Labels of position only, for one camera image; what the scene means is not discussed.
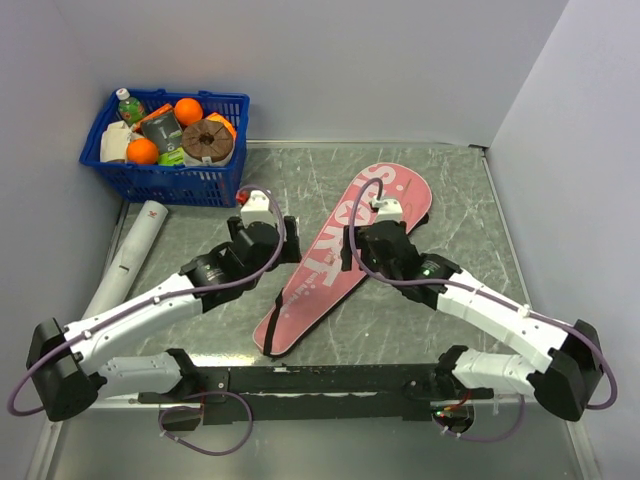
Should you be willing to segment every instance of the blue basket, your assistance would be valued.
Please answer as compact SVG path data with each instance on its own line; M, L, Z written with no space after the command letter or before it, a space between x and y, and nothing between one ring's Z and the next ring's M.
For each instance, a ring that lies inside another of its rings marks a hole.
M247 157L247 125L249 123L249 97L243 94L225 94L199 91L168 93L166 90L129 90L140 100L147 112L153 112L166 103L175 105L185 97L195 98L204 109L205 116L218 112L231 122L237 132L235 149L224 167L185 167L136 165L131 163L101 163L100 141L111 122L120 120L118 98L111 94L89 131L82 150L80 163L94 168L126 200L144 202L156 200L173 205L203 205L234 207L236 191L240 186L242 169Z

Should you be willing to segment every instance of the white bottle cap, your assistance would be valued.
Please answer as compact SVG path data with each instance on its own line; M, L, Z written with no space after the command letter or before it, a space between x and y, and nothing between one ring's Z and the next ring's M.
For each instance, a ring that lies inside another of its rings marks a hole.
M130 96L131 95L129 95L129 90L127 90L126 88L121 88L116 92L116 97L118 97L118 100L126 100Z

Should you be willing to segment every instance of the bottle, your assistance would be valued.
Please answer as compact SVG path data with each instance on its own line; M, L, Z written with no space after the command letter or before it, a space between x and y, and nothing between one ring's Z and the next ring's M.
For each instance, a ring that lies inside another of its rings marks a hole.
M118 112L122 119L131 126L147 116L144 105L135 97L132 97L129 90L121 88L116 92L116 97L120 100L118 104Z

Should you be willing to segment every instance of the white wall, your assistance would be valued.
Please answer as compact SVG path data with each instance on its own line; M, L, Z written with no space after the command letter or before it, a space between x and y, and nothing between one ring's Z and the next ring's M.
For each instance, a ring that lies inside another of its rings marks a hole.
M489 145L567 0L55 0L104 85L242 91L249 138Z
M0 4L0 398L25 371L34 326L82 314L119 202L77 164L104 91L50 1ZM38 398L31 385L20 406ZM2 478L23 478L44 415L0 412Z
M623 480L640 471L638 25L637 1L571 0L489 149L535 306L595 324L618 375L618 403L586 420Z

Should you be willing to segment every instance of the marble table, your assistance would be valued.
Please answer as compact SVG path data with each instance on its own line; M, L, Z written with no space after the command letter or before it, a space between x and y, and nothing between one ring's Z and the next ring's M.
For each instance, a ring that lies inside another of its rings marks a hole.
M285 214L300 219L302 250L311 245L346 186L364 167L393 162L422 175L433 192L430 221L412 234L420 251L444 255L515 301L525 296L481 150L322 146L252 148L244 183L272 190ZM139 211L131 205L121 238ZM169 216L131 295L142 293L194 256L228 239L234 209L169 206ZM256 325L294 270L278 267L239 300L178 322L125 355L185 349L197 365L269 365L253 343ZM390 286L368 280L281 361L290 365L431 363L451 345L507 351L462 320L410 302Z

